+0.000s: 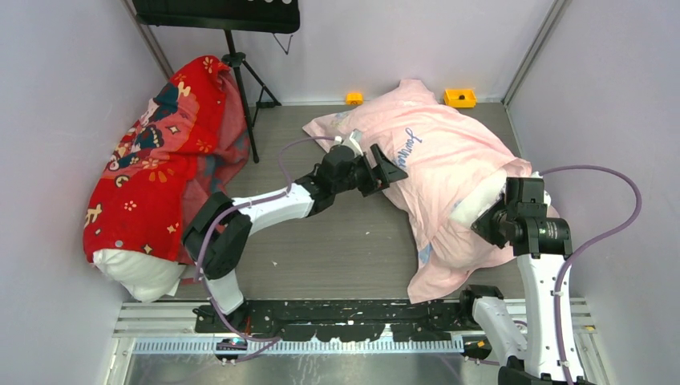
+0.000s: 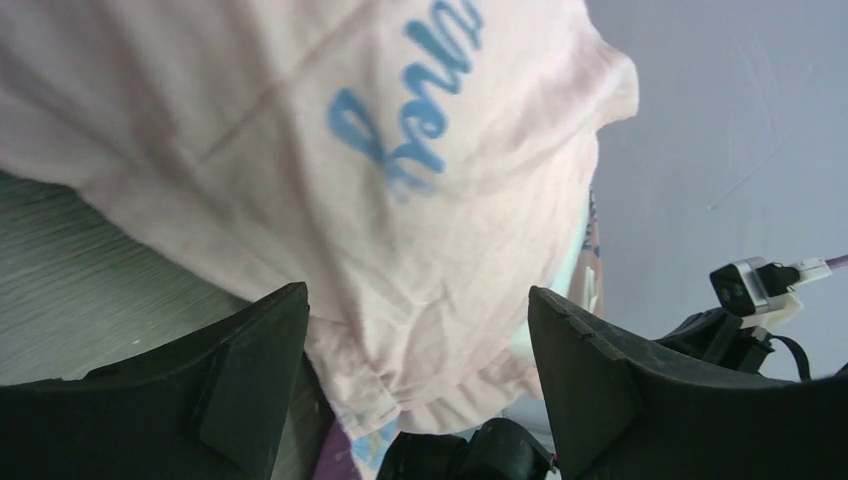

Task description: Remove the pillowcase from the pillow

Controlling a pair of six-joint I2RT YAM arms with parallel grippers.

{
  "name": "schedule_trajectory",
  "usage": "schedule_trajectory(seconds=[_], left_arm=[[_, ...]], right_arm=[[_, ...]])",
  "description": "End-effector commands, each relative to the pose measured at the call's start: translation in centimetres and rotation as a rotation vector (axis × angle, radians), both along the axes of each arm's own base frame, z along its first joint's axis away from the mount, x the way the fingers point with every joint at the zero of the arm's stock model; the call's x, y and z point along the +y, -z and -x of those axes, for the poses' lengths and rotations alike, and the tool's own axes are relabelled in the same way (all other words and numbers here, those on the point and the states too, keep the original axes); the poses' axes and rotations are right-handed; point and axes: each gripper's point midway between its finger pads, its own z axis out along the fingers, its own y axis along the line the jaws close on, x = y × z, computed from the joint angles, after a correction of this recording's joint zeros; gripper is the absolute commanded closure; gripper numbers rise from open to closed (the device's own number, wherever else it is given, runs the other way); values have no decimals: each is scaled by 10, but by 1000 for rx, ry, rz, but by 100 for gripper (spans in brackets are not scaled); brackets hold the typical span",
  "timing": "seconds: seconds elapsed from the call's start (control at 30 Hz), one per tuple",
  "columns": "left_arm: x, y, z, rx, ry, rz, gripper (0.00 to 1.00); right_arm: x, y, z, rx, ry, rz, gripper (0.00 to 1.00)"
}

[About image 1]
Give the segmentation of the pink pillowcase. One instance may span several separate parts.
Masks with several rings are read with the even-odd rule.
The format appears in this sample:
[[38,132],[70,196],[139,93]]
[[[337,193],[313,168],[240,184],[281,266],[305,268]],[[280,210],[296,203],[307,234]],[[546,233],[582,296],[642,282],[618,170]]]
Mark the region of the pink pillowcase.
[[311,120],[304,131],[329,149],[331,136],[362,132],[360,146],[377,144],[408,178],[385,191],[405,211],[418,251],[418,269],[407,295],[413,303],[447,296],[475,270],[512,260],[512,249],[487,243],[471,227],[448,217],[457,201],[497,170],[530,177],[532,165],[515,156],[480,121],[438,102],[417,79],[350,111]]

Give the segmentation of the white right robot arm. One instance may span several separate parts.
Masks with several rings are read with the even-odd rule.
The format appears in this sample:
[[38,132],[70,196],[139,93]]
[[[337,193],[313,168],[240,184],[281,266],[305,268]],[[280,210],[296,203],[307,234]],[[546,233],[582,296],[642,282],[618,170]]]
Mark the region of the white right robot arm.
[[500,365],[500,384],[587,384],[575,346],[565,279],[573,253],[568,223],[548,216],[541,178],[509,177],[501,198],[472,224],[499,248],[512,247],[522,278],[526,332],[521,332],[495,286],[469,285],[458,319],[481,329]]

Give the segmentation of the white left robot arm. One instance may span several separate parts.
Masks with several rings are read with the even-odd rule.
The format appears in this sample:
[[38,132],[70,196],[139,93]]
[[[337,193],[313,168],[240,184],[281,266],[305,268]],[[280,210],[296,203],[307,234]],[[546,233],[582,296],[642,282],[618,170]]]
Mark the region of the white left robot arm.
[[245,324],[236,267],[251,235],[314,216],[328,209],[339,193],[357,190],[368,197],[407,177],[377,144],[370,146],[369,154],[336,144],[311,172],[284,188],[237,199],[222,192],[211,195],[186,226],[181,243],[209,292],[217,324],[228,332]]

